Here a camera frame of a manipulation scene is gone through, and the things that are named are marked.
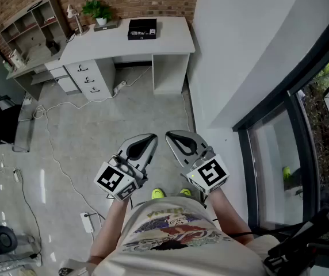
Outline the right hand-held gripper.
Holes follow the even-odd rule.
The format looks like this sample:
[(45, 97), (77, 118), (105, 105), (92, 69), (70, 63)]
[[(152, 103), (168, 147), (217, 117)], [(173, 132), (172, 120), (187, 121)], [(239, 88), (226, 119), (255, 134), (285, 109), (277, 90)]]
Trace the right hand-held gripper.
[(221, 156), (215, 154), (200, 135), (174, 130), (166, 132), (165, 139), (177, 161), (184, 167), (181, 175), (204, 195), (209, 195), (226, 183), (229, 171)]

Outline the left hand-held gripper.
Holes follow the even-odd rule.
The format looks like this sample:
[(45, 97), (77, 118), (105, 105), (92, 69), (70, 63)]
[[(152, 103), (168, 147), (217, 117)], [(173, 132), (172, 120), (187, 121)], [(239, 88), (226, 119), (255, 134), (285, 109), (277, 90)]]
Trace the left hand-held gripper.
[(148, 181), (145, 168), (151, 162), (157, 145), (158, 137), (153, 133), (126, 139), (118, 149), (118, 155), (114, 154), (102, 164), (94, 183), (114, 199), (126, 200)]

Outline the black box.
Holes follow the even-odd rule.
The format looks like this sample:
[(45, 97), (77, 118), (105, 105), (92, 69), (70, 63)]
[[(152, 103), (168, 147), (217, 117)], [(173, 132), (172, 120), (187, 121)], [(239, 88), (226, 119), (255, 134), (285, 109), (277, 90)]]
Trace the black box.
[[(150, 29), (156, 29), (156, 27), (157, 27), (156, 18), (131, 19), (129, 22), (128, 33), (132, 30), (150, 33)], [(150, 39), (145, 39), (145, 40), (154, 40), (154, 39), (156, 39), (156, 34), (152, 34), (152, 37)]]

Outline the person's left forearm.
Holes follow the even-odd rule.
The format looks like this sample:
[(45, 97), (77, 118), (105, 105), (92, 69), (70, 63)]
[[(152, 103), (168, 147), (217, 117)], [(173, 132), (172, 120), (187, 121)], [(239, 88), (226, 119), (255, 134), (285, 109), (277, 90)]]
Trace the person's left forearm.
[(116, 249), (128, 202), (129, 198), (124, 201), (114, 200), (112, 202), (105, 222), (93, 241), (87, 263), (98, 265)]

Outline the person's right forearm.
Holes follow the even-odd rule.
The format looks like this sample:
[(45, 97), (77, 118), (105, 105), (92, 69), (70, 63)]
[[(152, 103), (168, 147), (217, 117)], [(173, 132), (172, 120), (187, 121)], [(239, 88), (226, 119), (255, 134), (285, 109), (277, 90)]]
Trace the person's right forearm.
[(251, 232), (251, 229), (238, 215), (220, 187), (209, 194), (208, 202), (212, 205), (221, 230), (224, 233), (229, 236), (237, 233), (246, 233), (246, 235), (236, 237), (236, 240), (243, 245), (247, 245), (254, 240), (253, 235), (248, 234)]

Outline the white drawer cabinet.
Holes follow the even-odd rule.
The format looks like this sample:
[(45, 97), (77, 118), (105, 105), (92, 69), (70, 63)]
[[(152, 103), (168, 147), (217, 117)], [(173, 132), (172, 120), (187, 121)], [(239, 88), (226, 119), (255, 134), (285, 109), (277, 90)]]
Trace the white drawer cabinet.
[(111, 58), (86, 60), (65, 68), (88, 100), (103, 100), (114, 95), (116, 69)]

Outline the small white drawer unit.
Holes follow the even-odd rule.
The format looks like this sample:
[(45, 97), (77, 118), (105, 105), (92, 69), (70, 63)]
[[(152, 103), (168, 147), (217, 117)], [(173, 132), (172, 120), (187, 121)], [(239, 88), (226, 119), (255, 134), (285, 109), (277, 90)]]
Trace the small white drawer unit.
[(81, 90), (59, 59), (47, 62), (44, 65), (67, 95), (81, 93)]

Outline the white desk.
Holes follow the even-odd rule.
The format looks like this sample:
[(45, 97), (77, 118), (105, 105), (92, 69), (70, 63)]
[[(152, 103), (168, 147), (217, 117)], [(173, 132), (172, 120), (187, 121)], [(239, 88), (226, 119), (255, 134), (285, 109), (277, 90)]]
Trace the white desk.
[(188, 24), (183, 17), (158, 17), (154, 40), (128, 40), (129, 19), (118, 28), (89, 31), (75, 37), (65, 47), (60, 63), (128, 56), (133, 60), (151, 56), (153, 92), (157, 95), (180, 94), (185, 80), (189, 56), (195, 52)]

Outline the white printed t-shirt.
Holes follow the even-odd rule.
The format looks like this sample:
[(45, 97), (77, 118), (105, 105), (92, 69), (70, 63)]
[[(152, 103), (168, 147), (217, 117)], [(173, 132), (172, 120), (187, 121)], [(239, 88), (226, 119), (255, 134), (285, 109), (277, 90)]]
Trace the white printed t-shirt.
[(219, 230), (205, 208), (185, 197), (134, 208), (116, 249), (99, 264), (67, 259), (59, 276), (267, 276), (263, 261), (278, 240), (243, 245)]

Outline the silver desk lamp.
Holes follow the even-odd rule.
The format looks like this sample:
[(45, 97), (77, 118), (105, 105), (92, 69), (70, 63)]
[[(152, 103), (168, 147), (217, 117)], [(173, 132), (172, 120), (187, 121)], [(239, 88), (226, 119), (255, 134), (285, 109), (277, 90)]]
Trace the silver desk lamp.
[(79, 13), (71, 5), (68, 5), (67, 7), (67, 17), (74, 18), (76, 20), (76, 24), (78, 27), (78, 29), (75, 31), (76, 36), (83, 36), (89, 31), (89, 28), (87, 26), (82, 26), (79, 20)]

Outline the grey side desk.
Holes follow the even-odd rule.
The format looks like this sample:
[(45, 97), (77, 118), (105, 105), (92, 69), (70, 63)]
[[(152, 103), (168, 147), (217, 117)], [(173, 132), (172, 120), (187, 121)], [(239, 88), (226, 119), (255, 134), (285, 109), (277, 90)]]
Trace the grey side desk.
[(60, 51), (54, 55), (51, 55), (50, 50), (46, 46), (32, 47), (26, 56), (28, 59), (26, 66), (8, 73), (6, 79), (14, 79), (30, 96), (38, 101), (43, 88), (43, 82), (33, 83), (32, 75), (35, 74), (35, 69), (41, 68), (42, 71), (45, 71), (47, 69), (46, 63), (61, 57), (67, 43), (62, 40), (58, 41), (58, 44)]

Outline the black desk organizer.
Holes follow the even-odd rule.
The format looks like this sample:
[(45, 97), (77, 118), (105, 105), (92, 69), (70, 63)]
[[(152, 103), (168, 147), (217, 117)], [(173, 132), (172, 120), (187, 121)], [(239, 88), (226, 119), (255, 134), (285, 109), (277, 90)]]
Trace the black desk organizer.
[(60, 51), (60, 45), (54, 40), (46, 40), (45, 46), (50, 51), (51, 55), (55, 55)]

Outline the green potted plant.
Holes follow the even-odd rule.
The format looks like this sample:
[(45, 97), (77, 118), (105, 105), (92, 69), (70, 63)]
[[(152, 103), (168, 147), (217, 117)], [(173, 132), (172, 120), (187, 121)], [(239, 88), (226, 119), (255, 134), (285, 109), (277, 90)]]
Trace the green potted plant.
[(112, 10), (110, 6), (102, 4), (100, 1), (87, 1), (82, 6), (82, 13), (95, 18), (99, 26), (106, 25), (112, 19)]

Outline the grey shelf unit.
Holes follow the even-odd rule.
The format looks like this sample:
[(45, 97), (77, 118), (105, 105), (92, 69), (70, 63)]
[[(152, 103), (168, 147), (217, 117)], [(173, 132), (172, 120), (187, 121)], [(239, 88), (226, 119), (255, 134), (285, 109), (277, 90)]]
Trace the grey shelf unit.
[(70, 30), (58, 0), (37, 0), (0, 25), (6, 45), (24, 59), (31, 49), (43, 48), (47, 41), (62, 46)]

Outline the black window frame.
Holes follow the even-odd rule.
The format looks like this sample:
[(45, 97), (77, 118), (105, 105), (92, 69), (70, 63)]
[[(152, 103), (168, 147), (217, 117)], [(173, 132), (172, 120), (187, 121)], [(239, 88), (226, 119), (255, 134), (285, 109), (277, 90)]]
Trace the black window frame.
[(318, 38), (317, 42), (314, 43), (311, 50), (283, 81), (232, 128), (234, 132), (238, 133), (242, 150), (246, 180), (248, 224), (252, 229), (258, 229), (261, 224), (258, 210), (259, 195), (257, 193), (255, 166), (248, 129), (280, 104), (285, 105), (288, 115), (292, 120), (292, 129), (299, 153), (299, 161), (302, 166), (302, 173), (306, 176), (305, 185), (308, 186), (308, 194), (304, 198), (305, 209), (303, 218), (309, 219), (319, 210), (319, 199), (317, 197), (319, 194), (317, 186), (318, 169), (316, 158), (313, 155), (314, 146), (308, 137), (308, 123), (303, 119), (303, 111), (294, 93), (297, 88), (306, 84), (313, 77), (313, 72), (327, 63), (328, 56), (329, 25)]

